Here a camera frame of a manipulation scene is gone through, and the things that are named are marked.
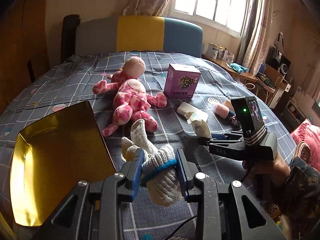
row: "pink plush doll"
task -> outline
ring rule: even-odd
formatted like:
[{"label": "pink plush doll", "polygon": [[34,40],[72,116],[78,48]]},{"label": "pink plush doll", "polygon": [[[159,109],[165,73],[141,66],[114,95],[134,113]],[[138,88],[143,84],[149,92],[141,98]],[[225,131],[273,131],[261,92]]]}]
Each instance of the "pink plush doll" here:
[{"label": "pink plush doll", "polygon": [[145,87],[138,80],[145,70],[146,65],[142,58],[131,57],[125,62],[122,69],[108,76],[111,83],[101,80],[93,87],[92,91],[96,95],[118,91],[113,100],[113,107],[116,110],[113,113],[112,124],[103,129],[104,137],[113,134],[120,125],[126,124],[129,120],[135,122],[140,118],[145,120],[147,131],[154,132],[158,129],[158,123],[147,113],[147,110],[151,107],[150,104],[165,107],[167,99],[163,92],[157,93],[156,96],[146,93]]}]

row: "screw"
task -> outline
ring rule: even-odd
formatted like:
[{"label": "screw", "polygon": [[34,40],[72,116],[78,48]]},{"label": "screw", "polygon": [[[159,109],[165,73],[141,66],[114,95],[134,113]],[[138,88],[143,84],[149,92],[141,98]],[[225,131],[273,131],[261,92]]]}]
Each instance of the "screw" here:
[{"label": "screw", "polygon": [[115,173],[115,177],[116,177],[117,179],[120,179],[120,178],[123,178],[123,177],[124,177],[124,174],[123,174],[122,172],[116,172],[116,173]]},{"label": "screw", "polygon": [[87,181],[86,180],[81,180],[81,181],[79,181],[78,182],[78,185],[80,186],[80,187],[84,187],[84,186],[87,186]]},{"label": "screw", "polygon": [[197,179],[204,179],[204,178],[205,178],[205,174],[202,173],[202,172],[198,172],[198,173],[196,174],[196,178],[197,178]]},{"label": "screw", "polygon": [[241,182],[240,182],[239,180],[234,180],[234,181],[232,182],[232,185],[233,185],[234,187],[241,187]]}]

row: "blue headboard panel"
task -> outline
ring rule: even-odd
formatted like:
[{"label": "blue headboard panel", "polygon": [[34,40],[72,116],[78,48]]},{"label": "blue headboard panel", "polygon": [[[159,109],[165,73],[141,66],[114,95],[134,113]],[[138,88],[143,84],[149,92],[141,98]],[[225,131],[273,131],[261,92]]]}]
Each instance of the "blue headboard panel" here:
[{"label": "blue headboard panel", "polygon": [[201,57],[202,28],[190,22],[164,18],[163,50]]}]

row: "bedsheet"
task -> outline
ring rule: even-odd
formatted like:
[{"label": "bedsheet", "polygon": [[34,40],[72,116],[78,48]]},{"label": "bedsheet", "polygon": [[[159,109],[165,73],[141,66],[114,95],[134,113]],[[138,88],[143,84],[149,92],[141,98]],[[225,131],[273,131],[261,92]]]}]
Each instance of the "bedsheet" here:
[{"label": "bedsheet", "polygon": [[[36,120],[64,107],[88,100],[94,111],[98,126],[103,129],[110,123],[115,93],[96,96],[92,87],[96,82],[107,79],[121,68],[131,56],[142,57],[146,71],[139,78],[148,93],[155,95],[164,89],[169,63],[193,65],[201,71],[201,78],[189,104],[208,113],[211,133],[230,132],[226,120],[214,114],[213,106],[207,102],[214,97],[220,102],[226,98],[252,96],[245,87],[235,82],[219,66],[204,59],[180,53],[161,52],[119,52],[79,56],[74,55],[63,64],[52,68],[45,75],[23,90],[0,117],[0,212],[12,215],[10,204],[10,162],[17,134]],[[259,98],[258,104],[266,116],[266,127],[275,132],[278,149],[287,163],[293,157],[295,142],[278,118]],[[196,143],[196,135],[186,119],[176,113],[181,100],[169,100],[164,108],[151,106],[148,110],[159,124],[159,129],[148,134],[156,147],[170,143],[174,149],[182,148],[189,161],[195,162],[199,170],[213,177],[217,182],[230,183],[244,175],[241,162],[209,154],[204,146]],[[117,171],[123,165],[121,159],[121,138],[130,137],[130,123],[120,127],[105,138]],[[245,185],[252,191],[252,186]],[[197,204],[180,201],[171,207],[160,207],[150,201],[146,188],[140,188],[139,201],[122,205],[125,239],[139,239],[149,233],[155,240],[164,239],[179,223],[197,213]],[[177,235],[193,238],[195,221],[187,223]]]}]

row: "pink pillow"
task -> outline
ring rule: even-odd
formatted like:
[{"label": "pink pillow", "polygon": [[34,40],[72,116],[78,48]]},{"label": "pink pillow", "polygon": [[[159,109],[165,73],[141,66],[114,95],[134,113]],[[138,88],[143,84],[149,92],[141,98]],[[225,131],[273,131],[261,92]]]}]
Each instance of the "pink pillow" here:
[{"label": "pink pillow", "polygon": [[296,144],[301,141],[310,147],[309,165],[320,171],[320,127],[312,125],[309,119],[304,120],[291,136]]}]

